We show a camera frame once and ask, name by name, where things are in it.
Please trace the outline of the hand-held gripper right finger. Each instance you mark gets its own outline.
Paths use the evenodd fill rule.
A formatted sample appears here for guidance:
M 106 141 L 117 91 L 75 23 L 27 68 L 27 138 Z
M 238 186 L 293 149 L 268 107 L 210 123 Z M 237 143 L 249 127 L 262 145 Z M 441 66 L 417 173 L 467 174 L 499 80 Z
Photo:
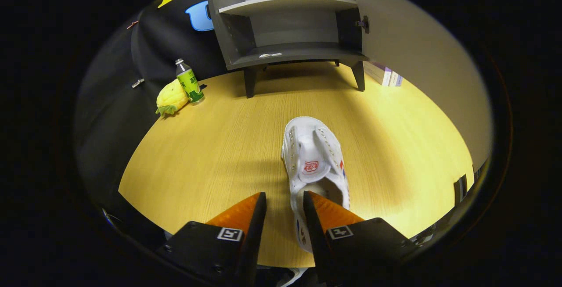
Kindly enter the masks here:
M 382 218 L 365 220 L 312 191 L 303 194 L 318 279 L 326 285 L 400 285 L 419 247 Z

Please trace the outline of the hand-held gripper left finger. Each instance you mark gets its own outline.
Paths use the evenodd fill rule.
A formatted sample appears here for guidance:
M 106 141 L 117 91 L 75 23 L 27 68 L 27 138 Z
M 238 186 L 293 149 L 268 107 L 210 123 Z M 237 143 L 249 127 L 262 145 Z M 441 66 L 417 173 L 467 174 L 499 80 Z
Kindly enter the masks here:
M 252 287 L 266 212 L 265 193 L 255 193 L 205 223 L 189 221 L 156 254 L 189 287 Z

